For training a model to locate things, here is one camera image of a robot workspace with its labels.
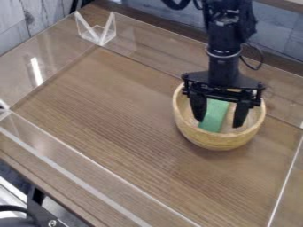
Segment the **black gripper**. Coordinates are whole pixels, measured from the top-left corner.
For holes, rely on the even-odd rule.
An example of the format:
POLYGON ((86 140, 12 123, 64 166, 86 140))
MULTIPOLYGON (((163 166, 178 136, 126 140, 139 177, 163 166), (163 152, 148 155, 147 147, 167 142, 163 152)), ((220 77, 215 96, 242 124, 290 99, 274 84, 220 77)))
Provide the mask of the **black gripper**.
POLYGON ((219 51, 206 48, 208 69, 184 73, 183 94, 190 98, 194 118, 204 120, 207 99, 236 103, 234 127, 243 126, 250 107, 262 105, 266 86, 239 70, 242 49, 219 51))

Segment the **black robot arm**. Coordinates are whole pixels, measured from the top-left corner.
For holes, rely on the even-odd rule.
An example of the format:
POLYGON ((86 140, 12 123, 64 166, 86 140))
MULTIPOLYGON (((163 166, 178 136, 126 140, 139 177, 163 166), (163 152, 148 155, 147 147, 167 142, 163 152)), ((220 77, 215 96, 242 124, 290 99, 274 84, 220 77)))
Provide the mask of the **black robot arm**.
POLYGON ((194 118, 203 121, 207 101, 235 103, 234 126, 242 127, 251 108, 262 105, 266 86, 239 70, 243 44, 256 32, 252 0, 162 0, 180 11, 190 4, 203 12, 208 34, 208 69, 182 75, 183 94, 190 98, 194 118))

